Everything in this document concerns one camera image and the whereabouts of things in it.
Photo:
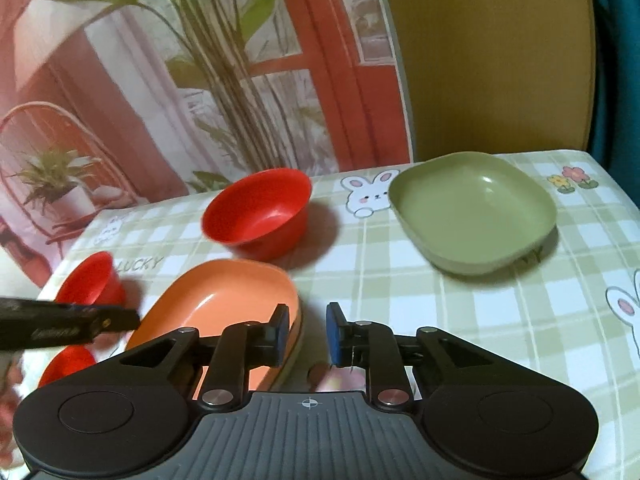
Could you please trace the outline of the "person's left hand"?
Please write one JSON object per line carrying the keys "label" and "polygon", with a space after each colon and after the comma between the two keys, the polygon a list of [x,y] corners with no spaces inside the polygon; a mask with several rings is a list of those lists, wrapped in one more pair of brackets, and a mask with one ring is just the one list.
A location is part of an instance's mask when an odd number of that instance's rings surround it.
{"label": "person's left hand", "polygon": [[1,388],[1,467],[9,468],[13,462],[13,417],[17,405],[20,403],[20,396],[15,387],[23,381],[21,365],[12,363],[4,375],[4,383]]}

